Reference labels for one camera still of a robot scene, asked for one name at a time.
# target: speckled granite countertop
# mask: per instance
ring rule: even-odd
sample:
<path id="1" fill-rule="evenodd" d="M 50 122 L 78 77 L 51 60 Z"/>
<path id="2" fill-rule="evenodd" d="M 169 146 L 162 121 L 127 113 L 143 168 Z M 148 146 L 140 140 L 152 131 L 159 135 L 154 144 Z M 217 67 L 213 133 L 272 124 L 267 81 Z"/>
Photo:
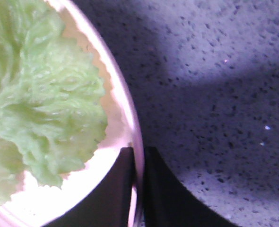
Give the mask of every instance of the speckled granite countertop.
<path id="1" fill-rule="evenodd" d="M 74 0 L 113 52 L 144 143 L 202 202 L 279 227 L 279 0 Z"/>

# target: black object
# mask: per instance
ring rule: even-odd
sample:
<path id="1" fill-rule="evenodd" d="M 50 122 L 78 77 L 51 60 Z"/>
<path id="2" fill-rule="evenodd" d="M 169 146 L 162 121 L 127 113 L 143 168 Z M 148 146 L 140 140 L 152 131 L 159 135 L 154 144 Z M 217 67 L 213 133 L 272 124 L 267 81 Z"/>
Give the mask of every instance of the black object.
<path id="1" fill-rule="evenodd" d="M 173 175 L 156 148 L 145 148 L 146 227 L 236 227 L 196 199 Z"/>
<path id="2" fill-rule="evenodd" d="M 101 183 L 76 207 L 45 227 L 127 227 L 135 176 L 132 148 L 122 148 Z"/>

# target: gray stone surface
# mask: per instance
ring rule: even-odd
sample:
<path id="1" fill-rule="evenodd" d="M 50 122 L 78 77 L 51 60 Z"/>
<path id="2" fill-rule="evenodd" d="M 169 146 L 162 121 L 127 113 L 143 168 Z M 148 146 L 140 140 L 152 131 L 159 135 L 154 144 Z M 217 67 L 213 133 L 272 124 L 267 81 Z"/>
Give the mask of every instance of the gray stone surface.
<path id="1" fill-rule="evenodd" d="M 145 145 L 202 202 L 279 227 L 279 0 L 74 0 L 129 85 Z"/>

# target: plate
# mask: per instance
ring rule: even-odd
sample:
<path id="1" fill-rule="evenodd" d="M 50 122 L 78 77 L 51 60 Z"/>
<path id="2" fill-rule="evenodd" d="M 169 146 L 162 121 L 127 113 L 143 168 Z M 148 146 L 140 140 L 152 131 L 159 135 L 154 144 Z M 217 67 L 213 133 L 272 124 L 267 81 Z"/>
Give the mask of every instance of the plate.
<path id="1" fill-rule="evenodd" d="M 106 138 L 83 170 L 65 177 L 62 189 L 39 187 L 29 172 L 24 172 L 21 190 L 12 201 L 0 207 L 0 227 L 40 227 L 63 215 L 84 199 L 104 178 L 122 147 L 133 147 L 137 182 L 132 188 L 128 226 L 137 226 L 141 215 L 144 168 L 140 126 L 130 92 L 114 57 L 90 21 L 70 0 L 46 0 L 64 20 L 64 36 L 94 54 L 93 64 L 104 78 L 106 95 L 101 99 L 108 117 Z"/>

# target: green lettuce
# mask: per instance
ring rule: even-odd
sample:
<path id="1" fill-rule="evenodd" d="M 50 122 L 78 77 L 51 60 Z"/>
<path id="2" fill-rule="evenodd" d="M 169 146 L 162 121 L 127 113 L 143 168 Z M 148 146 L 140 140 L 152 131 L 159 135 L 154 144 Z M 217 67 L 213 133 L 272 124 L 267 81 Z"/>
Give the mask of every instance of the green lettuce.
<path id="1" fill-rule="evenodd" d="M 0 0 L 0 201 L 25 169 L 61 187 L 105 138 L 103 80 L 64 28 L 42 0 Z"/>

